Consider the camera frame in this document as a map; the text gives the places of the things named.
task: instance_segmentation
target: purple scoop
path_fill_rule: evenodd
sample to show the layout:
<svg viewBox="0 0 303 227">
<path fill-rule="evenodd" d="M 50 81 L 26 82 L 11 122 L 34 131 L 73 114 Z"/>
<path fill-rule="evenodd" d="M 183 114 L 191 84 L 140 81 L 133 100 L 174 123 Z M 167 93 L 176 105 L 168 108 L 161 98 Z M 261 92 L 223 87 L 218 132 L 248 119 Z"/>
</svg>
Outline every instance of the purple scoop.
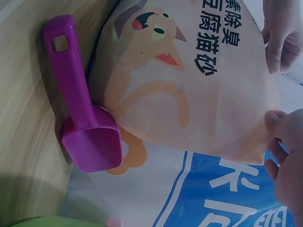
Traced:
<svg viewBox="0 0 303 227">
<path fill-rule="evenodd" d="M 65 36 L 68 49 L 57 52 L 54 38 Z M 93 106 L 81 63 L 72 15 L 49 20 L 43 28 L 48 58 L 70 117 L 63 127 L 62 143 L 75 165 L 92 173 L 122 163 L 119 127 L 104 109 Z"/>
</svg>

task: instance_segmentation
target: wooden table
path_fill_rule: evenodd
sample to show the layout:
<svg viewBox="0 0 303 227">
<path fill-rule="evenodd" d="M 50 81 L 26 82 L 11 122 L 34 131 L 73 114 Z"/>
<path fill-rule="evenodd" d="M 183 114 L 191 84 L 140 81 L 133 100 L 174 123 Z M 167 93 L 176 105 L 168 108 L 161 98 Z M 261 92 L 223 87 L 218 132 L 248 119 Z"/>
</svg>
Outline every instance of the wooden table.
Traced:
<svg viewBox="0 0 303 227">
<path fill-rule="evenodd" d="M 73 14 L 87 69 L 118 0 L 0 0 L 0 226 L 58 214 L 72 164 L 58 143 L 66 115 L 41 28 Z"/>
</svg>

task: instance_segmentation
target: scoop hole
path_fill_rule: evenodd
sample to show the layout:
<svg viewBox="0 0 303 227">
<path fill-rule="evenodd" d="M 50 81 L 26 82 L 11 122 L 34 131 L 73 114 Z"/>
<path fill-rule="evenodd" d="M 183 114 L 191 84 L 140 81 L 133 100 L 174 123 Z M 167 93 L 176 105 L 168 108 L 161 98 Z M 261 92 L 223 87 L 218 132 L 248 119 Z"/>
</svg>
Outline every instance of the scoop hole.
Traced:
<svg viewBox="0 0 303 227">
<path fill-rule="evenodd" d="M 68 42 L 66 36 L 62 35 L 53 39 L 53 52 L 60 53 L 68 50 Z"/>
</svg>

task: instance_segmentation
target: cat eye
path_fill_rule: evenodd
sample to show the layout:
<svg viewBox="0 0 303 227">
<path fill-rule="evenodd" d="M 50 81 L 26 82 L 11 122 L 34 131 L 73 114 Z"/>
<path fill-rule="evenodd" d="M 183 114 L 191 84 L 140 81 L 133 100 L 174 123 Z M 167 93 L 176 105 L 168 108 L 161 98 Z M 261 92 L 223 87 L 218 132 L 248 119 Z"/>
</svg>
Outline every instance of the cat eye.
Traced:
<svg viewBox="0 0 303 227">
<path fill-rule="evenodd" d="M 165 33 L 165 31 L 161 28 L 155 28 L 154 31 L 158 34 L 164 34 Z"/>
</svg>

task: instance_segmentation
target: scoop handle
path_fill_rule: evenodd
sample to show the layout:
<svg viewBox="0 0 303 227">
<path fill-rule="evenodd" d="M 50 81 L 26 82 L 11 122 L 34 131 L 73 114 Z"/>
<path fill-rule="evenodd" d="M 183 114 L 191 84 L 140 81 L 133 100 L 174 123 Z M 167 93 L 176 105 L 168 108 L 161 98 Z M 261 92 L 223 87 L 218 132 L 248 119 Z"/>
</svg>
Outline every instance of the scoop handle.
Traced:
<svg viewBox="0 0 303 227">
<path fill-rule="evenodd" d="M 61 15 L 49 20 L 42 30 L 45 48 L 59 90 L 78 130 L 96 125 L 81 62 L 75 20 Z M 53 39 L 65 36 L 68 49 L 57 52 Z"/>
</svg>

